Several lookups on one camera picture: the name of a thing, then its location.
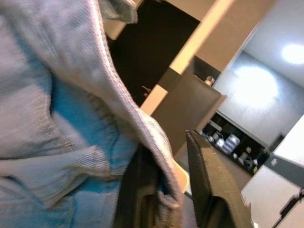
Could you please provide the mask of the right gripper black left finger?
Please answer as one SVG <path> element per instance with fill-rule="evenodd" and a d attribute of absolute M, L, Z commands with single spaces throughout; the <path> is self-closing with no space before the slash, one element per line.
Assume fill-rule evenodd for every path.
<path fill-rule="evenodd" d="M 170 210 L 158 193 L 171 193 L 152 152 L 139 144 L 125 173 L 113 221 L 114 228 L 169 228 Z"/>

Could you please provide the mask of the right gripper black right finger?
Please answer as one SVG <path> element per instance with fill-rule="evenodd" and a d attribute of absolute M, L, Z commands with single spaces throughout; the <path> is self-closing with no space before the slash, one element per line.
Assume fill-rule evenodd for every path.
<path fill-rule="evenodd" d="M 251 214 L 240 189 L 209 142 L 186 132 L 190 188 L 199 228 L 250 228 Z"/>

